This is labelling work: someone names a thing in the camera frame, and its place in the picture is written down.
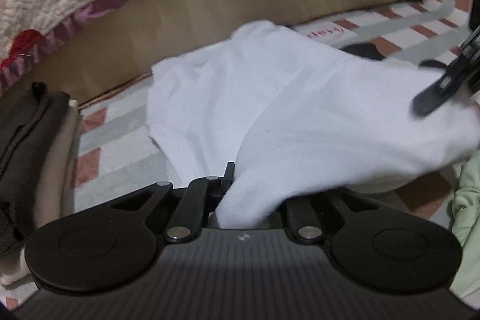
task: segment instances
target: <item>checkered mat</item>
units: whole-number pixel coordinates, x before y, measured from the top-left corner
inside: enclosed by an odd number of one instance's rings
[[[448,64],[469,34],[470,7],[471,0],[424,0],[343,13],[294,29],[337,48],[369,41],[384,56],[414,65],[426,58]],[[146,98],[151,83],[148,77],[82,110],[75,188],[65,195],[66,200],[73,201],[73,211],[167,180],[168,161],[146,130]],[[452,189],[439,172],[375,197],[445,227],[451,224]],[[14,289],[1,292],[0,300],[12,308],[34,289],[32,282],[24,280]]]

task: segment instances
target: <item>green garment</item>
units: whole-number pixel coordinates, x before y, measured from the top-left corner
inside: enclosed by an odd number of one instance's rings
[[[463,298],[480,288],[480,151],[462,167],[452,212],[463,259],[450,290]]]

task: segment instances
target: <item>red applique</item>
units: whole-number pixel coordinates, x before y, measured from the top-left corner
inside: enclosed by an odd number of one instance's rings
[[[9,57],[0,63],[0,69],[8,67],[19,55],[27,53],[42,37],[43,35],[34,29],[21,32],[13,41]]]

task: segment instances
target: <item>white garment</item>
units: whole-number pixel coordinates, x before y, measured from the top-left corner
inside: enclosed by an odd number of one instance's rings
[[[253,227],[295,195],[342,185],[391,190],[480,143],[467,95],[424,119],[410,113],[438,70],[369,62],[268,22],[153,72],[148,123],[177,185],[222,175],[236,161],[216,211],[223,228]]]

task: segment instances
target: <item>ridged gray surface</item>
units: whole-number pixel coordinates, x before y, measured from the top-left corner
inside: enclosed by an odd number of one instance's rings
[[[445,290],[395,297],[357,286],[323,250],[283,230],[204,229],[165,248],[141,278],[113,292],[67,297],[42,290],[21,320],[465,320],[474,311]]]

